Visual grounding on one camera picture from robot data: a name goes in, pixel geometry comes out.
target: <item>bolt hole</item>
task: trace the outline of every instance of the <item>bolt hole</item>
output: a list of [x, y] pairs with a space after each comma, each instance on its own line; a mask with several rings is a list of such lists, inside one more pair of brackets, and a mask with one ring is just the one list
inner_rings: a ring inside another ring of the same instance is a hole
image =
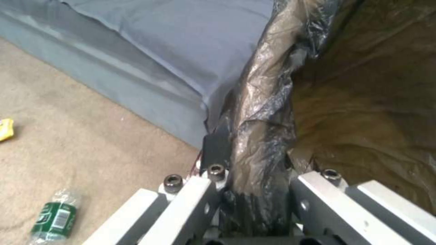
[[211, 170], [212, 170], [212, 171], [220, 171], [220, 170], [221, 170], [221, 167], [220, 167], [220, 166], [212, 166], [212, 167], [211, 167]]
[[208, 214], [210, 209], [211, 209], [211, 206], [209, 205], [209, 203], [206, 203], [206, 205], [204, 206], [204, 214]]
[[333, 169], [324, 170], [324, 174], [327, 176], [330, 176], [330, 177], [338, 177], [339, 176], [339, 174]]
[[168, 178], [168, 182], [170, 182], [172, 184], [177, 183], [179, 181], [180, 180], [179, 180], [179, 178], [177, 176], [171, 176], [171, 177]]

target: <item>barcode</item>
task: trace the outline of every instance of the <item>barcode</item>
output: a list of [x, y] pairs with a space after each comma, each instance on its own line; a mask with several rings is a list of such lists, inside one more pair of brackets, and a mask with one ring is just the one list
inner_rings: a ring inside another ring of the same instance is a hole
[[67, 224], [68, 217], [70, 216], [70, 211], [59, 209], [56, 214], [53, 224], [51, 225], [54, 228], [63, 229]]

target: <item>gray fabric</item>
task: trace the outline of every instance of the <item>gray fabric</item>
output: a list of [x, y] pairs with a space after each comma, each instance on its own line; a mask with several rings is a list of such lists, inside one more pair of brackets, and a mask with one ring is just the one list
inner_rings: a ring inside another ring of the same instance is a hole
[[201, 96], [97, 21], [57, 1], [0, 0], [0, 37], [201, 147]]
[[60, 0], [101, 21], [187, 82], [218, 119], [273, 0]]

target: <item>metal bar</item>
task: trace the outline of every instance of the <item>metal bar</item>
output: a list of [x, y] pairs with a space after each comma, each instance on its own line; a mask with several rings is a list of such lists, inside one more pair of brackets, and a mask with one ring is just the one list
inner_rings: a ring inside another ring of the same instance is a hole
[[185, 245], [190, 240], [201, 238], [218, 203], [215, 184], [209, 179], [192, 176], [139, 245]]
[[413, 244], [436, 244], [436, 219], [375, 180], [345, 191]]
[[347, 244], [409, 244], [317, 172], [291, 182], [297, 216], [311, 235], [332, 232]]
[[164, 195], [139, 189], [83, 245], [136, 244], [166, 206]]

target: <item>green label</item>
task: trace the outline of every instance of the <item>green label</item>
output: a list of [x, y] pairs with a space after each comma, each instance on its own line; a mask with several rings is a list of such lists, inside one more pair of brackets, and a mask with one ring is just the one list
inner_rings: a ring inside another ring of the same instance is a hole
[[32, 228], [32, 233], [49, 232], [68, 237], [75, 218], [74, 206], [58, 202], [46, 203]]

